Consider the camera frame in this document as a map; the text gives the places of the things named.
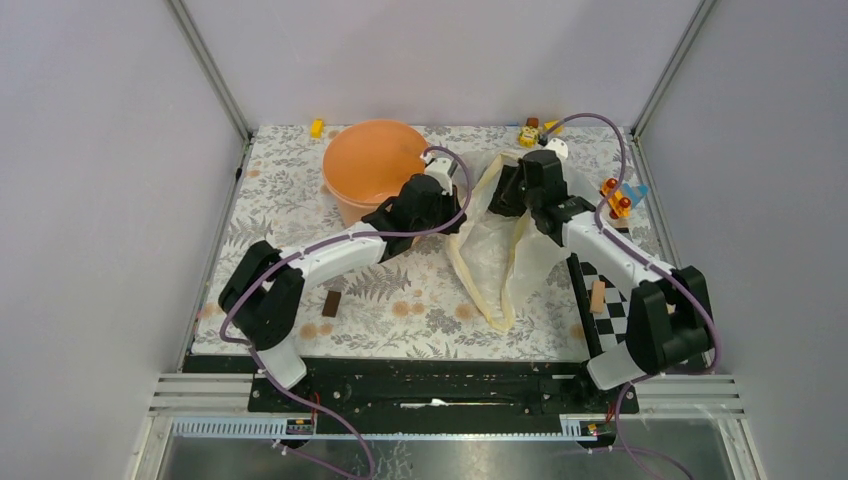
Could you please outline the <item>translucent white trash bag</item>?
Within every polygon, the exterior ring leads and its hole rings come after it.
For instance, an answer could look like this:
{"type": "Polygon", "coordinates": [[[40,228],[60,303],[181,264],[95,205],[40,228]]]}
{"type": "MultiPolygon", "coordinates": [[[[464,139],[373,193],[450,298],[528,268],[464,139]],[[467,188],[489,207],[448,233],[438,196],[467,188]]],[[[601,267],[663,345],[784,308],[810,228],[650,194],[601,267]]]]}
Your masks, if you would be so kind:
{"type": "Polygon", "coordinates": [[[470,204],[459,231],[446,240],[460,282],[486,322],[499,332],[515,325],[530,297],[570,255],[536,228],[528,212],[507,217],[489,210],[498,182],[519,157],[514,150],[472,151],[464,156],[470,162],[472,183],[462,194],[470,204]]]}

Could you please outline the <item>orange plastic trash bin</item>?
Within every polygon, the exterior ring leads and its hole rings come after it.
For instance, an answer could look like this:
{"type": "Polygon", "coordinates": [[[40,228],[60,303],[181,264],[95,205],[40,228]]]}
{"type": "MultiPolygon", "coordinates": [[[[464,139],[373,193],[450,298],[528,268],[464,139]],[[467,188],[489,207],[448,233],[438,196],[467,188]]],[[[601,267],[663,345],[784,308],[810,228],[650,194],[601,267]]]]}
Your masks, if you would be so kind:
{"type": "Polygon", "coordinates": [[[327,146],[322,173],[343,224],[351,226],[422,173],[427,140],[396,120],[368,120],[342,130],[327,146]]]}

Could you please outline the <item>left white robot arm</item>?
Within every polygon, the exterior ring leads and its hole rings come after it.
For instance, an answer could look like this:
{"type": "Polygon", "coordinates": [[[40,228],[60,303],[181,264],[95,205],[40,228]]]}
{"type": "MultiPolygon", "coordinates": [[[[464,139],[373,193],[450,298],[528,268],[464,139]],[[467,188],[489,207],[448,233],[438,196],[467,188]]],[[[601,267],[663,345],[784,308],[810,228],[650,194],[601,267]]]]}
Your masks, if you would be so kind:
{"type": "Polygon", "coordinates": [[[418,237],[458,231],[467,201],[456,186],[426,174],[412,176],[400,193],[346,230],[307,246],[281,250],[251,245],[223,287],[218,304],[242,334],[257,367],[272,381],[272,398],[288,411],[309,401],[307,368],[292,336],[303,294],[342,274],[378,265],[407,251],[418,237]]]}

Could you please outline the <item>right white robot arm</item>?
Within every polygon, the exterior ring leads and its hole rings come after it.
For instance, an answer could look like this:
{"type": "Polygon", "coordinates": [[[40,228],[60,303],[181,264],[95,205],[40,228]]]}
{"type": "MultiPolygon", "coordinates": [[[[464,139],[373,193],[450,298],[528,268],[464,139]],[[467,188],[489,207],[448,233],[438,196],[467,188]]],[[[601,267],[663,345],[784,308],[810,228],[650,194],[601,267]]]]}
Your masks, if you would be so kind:
{"type": "Polygon", "coordinates": [[[624,340],[585,362],[573,386],[583,410],[601,410],[613,388],[717,350],[702,272],[657,260],[612,228],[597,204],[578,195],[554,151],[531,151],[506,167],[489,209],[527,217],[543,246],[593,265],[629,304],[624,340]]]}

